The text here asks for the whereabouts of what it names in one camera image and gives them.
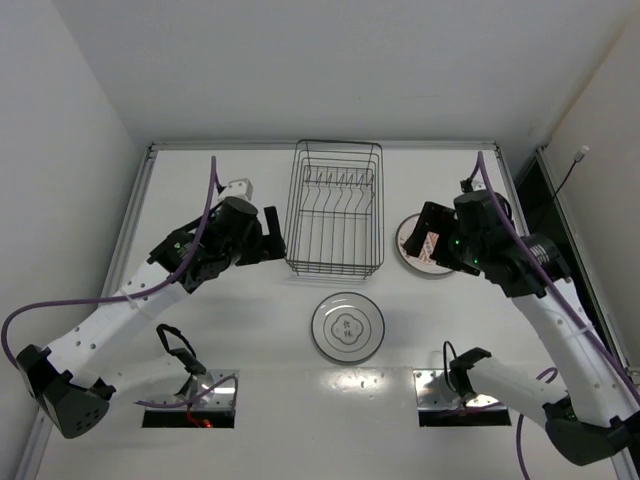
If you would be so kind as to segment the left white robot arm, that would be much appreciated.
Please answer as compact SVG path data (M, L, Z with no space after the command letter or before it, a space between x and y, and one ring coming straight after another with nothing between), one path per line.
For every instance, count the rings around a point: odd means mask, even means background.
M232 266L284 258L278 212L231 196L173 230L117 296L44 347L29 344L16 368L31 397L66 439L94 428L119 389L106 369L138 333Z

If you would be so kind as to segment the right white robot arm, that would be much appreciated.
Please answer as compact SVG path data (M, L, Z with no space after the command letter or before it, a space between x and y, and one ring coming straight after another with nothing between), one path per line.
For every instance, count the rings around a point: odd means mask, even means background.
M441 376L454 402L480 394L495 398L539 425L578 466L638 448L637 391L579 312L570 270L555 244L540 234L518 236L500 196L487 190L464 193L453 207L426 202L405 251L418 256L430 233L438 236L432 260L499 286L564 381L563 387L545 384L475 347L452 359Z

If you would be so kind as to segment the white plate red characters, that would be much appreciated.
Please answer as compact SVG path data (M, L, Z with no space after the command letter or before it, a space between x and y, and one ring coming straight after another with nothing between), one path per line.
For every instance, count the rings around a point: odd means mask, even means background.
M430 257L439 240L439 236L436 233L429 233L427 235L418 257L413 257L407 254L404 248L404 244L408 240L409 236L413 233L418 219L419 214L414 213L406 217L399 224L396 230L395 246L401 260L410 270L413 270L415 273L419 273L422 275L444 277L453 274L453 270L439 266Z

